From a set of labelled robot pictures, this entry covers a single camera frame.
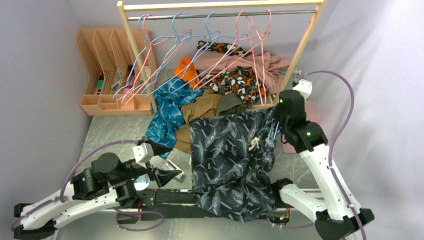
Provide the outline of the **dark leaf print shorts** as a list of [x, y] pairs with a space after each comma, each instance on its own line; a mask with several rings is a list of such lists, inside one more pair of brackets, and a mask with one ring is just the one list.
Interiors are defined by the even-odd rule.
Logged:
[[196, 205], [246, 223], [276, 208], [273, 108], [190, 121], [192, 191]]

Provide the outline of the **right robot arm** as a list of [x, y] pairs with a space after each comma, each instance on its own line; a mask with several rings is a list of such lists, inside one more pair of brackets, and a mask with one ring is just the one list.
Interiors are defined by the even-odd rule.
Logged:
[[279, 93], [274, 118], [280, 123], [284, 139], [310, 169], [323, 200], [301, 190], [284, 178], [273, 184], [270, 202], [275, 207], [287, 204], [312, 221], [323, 240], [341, 240], [363, 231], [375, 219], [369, 208], [363, 208], [344, 182], [330, 158], [330, 146], [321, 126], [307, 120], [305, 98], [297, 90]]

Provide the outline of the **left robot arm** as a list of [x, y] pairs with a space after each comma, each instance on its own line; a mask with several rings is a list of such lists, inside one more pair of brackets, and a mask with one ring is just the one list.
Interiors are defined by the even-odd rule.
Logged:
[[[134, 158], [122, 162], [113, 152], [103, 153], [81, 173], [77, 168], [101, 149], [118, 144], [134, 144]], [[36, 203], [14, 206], [16, 221], [10, 227], [16, 240], [43, 240], [81, 217], [109, 208], [132, 208], [139, 201], [135, 181], [147, 176], [163, 187], [180, 175], [179, 168], [153, 167], [150, 159], [172, 151], [147, 136], [140, 140], [123, 139], [97, 147], [72, 168], [60, 190]]]

